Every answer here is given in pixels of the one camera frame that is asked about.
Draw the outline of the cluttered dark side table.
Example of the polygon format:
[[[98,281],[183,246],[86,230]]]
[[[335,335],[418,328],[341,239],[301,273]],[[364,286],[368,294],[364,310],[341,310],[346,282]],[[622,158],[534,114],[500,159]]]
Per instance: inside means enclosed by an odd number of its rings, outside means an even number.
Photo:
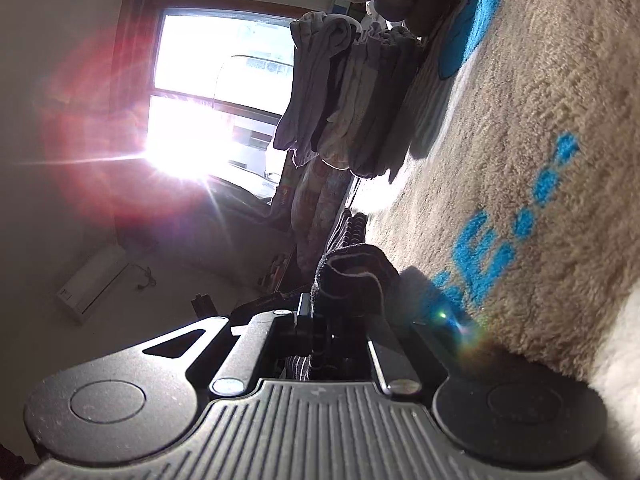
[[[257,281],[258,287],[263,292],[271,294],[279,289],[294,254],[295,250],[291,249],[288,252],[280,252],[280,254],[273,256],[268,270]]]

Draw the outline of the black white striped garment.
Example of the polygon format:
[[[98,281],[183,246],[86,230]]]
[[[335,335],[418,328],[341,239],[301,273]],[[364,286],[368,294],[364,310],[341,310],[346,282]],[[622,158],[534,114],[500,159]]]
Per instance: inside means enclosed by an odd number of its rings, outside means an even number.
[[[318,262],[309,294],[308,356],[289,356],[285,377],[310,380],[352,380],[364,374],[367,316],[384,312],[385,296],[399,280],[382,250],[366,243],[368,217],[345,209],[326,252]]]

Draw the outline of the grey folded laundry stack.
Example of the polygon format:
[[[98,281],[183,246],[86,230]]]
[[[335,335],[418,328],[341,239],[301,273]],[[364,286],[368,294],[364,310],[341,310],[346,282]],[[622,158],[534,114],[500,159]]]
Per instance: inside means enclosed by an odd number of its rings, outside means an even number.
[[[341,14],[308,12],[290,25],[290,100],[272,145],[297,167],[313,159],[361,179],[392,176],[408,148],[400,120],[423,44],[404,26],[362,26]]]

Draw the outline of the white wall air conditioner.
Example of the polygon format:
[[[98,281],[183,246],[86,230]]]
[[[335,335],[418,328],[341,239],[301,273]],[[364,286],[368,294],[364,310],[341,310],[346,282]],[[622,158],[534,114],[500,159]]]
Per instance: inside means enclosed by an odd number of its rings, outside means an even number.
[[[91,257],[58,290],[56,298],[73,318],[83,323],[127,264],[127,253],[122,246],[107,246]]]

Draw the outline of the purple floral folded quilt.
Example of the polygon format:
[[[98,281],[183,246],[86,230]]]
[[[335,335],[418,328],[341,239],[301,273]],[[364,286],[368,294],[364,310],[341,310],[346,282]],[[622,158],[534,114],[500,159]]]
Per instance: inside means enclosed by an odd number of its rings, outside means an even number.
[[[312,275],[326,247],[352,174],[328,166],[319,157],[304,169],[293,198],[291,224],[299,270]]]

